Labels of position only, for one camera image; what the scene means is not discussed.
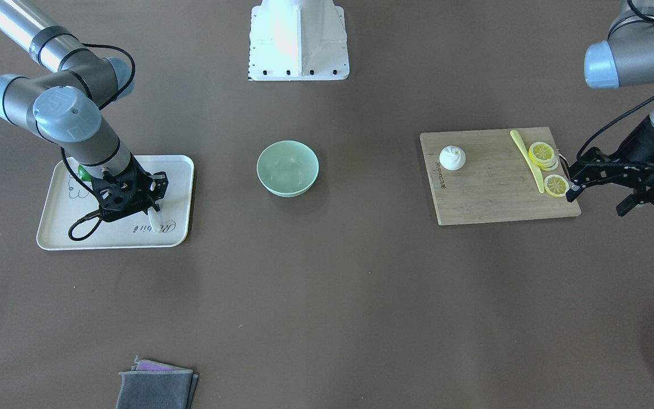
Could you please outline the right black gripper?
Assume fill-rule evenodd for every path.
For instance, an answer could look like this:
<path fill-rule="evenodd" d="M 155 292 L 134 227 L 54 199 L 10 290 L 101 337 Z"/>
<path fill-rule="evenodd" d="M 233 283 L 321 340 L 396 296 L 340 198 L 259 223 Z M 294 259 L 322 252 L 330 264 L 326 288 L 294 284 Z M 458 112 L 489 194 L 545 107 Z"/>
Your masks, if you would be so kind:
<path fill-rule="evenodd" d="M 112 183 L 112 209 L 120 212 L 148 212 L 152 205 L 154 212 L 161 212 L 164 195 L 149 196 L 150 179 L 137 160 L 130 160 L 122 173 Z"/>

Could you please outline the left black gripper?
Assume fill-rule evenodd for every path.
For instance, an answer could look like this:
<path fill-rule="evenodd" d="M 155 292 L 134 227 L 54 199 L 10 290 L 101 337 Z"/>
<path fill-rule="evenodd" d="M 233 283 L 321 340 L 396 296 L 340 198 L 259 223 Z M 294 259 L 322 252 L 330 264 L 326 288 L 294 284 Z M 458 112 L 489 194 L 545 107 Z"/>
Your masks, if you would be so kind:
<path fill-rule="evenodd" d="M 616 206 L 616 213 L 623 217 L 635 207 L 644 204 L 654 205 L 654 125 L 648 116 L 639 124 L 631 134 L 626 137 L 616 151 L 616 161 L 622 163 L 635 163 L 634 168 L 643 169 L 638 163 L 650 163 L 652 170 L 647 174 L 640 174 L 633 170 L 624 170 L 628 178 L 621 183 L 628 188 L 634 188 L 623 201 Z"/>

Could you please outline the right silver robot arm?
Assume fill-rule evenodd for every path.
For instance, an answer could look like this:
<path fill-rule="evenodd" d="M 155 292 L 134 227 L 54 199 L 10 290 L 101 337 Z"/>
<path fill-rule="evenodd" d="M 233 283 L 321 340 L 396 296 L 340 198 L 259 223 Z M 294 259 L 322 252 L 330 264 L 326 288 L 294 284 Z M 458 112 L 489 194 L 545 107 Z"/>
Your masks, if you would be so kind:
<path fill-rule="evenodd" d="M 145 171 L 102 116 L 130 92 L 134 60 L 99 57 L 29 1 L 0 1 L 0 31 L 49 70 L 1 75 L 0 118 L 69 153 L 90 177 L 102 220 L 159 211 L 167 175 Z"/>

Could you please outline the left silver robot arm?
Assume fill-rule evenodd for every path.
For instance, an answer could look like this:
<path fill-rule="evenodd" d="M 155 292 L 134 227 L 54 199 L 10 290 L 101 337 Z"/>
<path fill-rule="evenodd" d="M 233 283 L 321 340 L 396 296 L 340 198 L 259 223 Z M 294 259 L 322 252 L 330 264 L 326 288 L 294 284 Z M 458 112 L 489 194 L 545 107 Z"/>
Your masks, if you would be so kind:
<path fill-rule="evenodd" d="M 584 76 L 598 90 L 654 84 L 654 1 L 623 2 L 607 39 L 586 50 Z M 654 109 L 609 155 L 584 143 L 569 172 L 569 202 L 592 186 L 615 184 L 631 189 L 616 206 L 619 216 L 654 205 Z"/>

